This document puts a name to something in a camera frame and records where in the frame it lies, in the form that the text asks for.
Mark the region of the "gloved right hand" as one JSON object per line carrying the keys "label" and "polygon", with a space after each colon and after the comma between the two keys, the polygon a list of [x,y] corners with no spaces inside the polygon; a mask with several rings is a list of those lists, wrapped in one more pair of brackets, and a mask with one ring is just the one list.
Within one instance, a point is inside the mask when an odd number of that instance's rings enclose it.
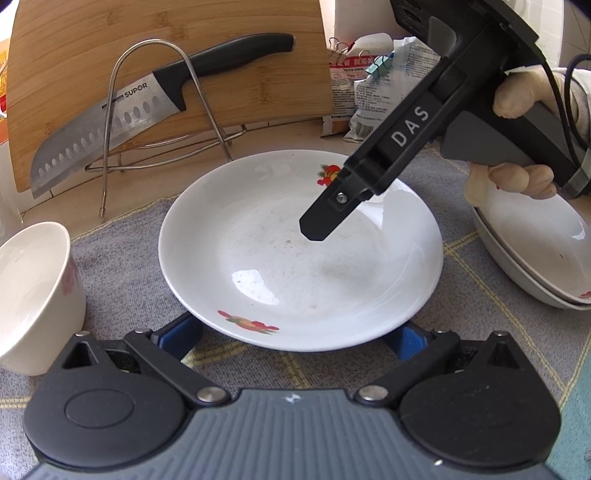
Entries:
{"label": "gloved right hand", "polygon": [[[585,143],[590,142],[590,72],[586,69],[573,71],[570,86],[565,86],[566,70],[557,68],[553,77],[562,95],[570,99],[564,102],[570,111],[577,133]],[[497,88],[493,111],[502,118],[515,119],[527,113],[535,103],[543,103],[554,115],[559,114],[557,100],[548,76],[542,67],[510,74]],[[488,189],[520,193],[535,200],[549,199],[557,194],[554,173],[546,165],[521,167],[502,163],[489,167],[470,163],[470,174],[465,183],[464,195],[468,203],[476,208],[488,201]]]}

